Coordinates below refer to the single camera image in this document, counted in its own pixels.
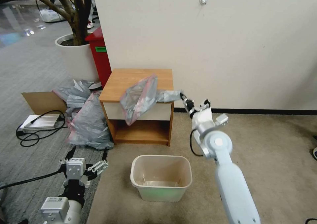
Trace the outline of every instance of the potted plant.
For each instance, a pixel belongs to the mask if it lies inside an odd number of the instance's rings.
[[[99,77],[92,53],[89,44],[85,41],[88,35],[87,23],[91,0],[59,0],[62,8],[51,0],[40,1],[60,14],[72,29],[72,34],[61,36],[55,40],[70,75],[75,80],[98,81]]]

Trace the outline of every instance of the gray plastic bag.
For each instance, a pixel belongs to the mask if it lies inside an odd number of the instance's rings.
[[[92,84],[93,82],[87,80],[74,80],[73,87],[61,87],[53,92],[66,102],[67,107],[81,108],[90,96],[89,86]]]
[[[88,145],[98,150],[112,149],[111,134],[99,102],[99,92],[93,92],[70,123],[68,143]]]
[[[158,77],[153,74],[128,88],[120,98],[127,125],[134,123],[157,102],[171,102],[181,99],[181,91],[157,90]]]

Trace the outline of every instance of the white planter pot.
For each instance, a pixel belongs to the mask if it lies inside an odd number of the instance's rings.
[[[98,72],[89,44],[83,46],[62,46],[63,41],[73,38],[73,34],[61,36],[55,40],[65,61],[68,73],[75,80],[99,82]]]

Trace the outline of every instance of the trash can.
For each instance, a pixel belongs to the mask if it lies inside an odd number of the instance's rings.
[[[93,33],[85,38],[89,42],[90,49],[95,61],[99,80],[102,88],[105,86],[111,74],[111,67],[108,59],[107,49],[101,27],[97,28]]]
[[[135,158],[130,179],[143,200],[156,202],[178,202],[193,181],[185,157],[161,155]]]

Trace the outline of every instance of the wooden tabletop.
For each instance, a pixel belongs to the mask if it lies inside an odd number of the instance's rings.
[[[171,69],[114,69],[99,97],[101,102],[119,102],[127,88],[156,74],[158,90],[174,90]]]

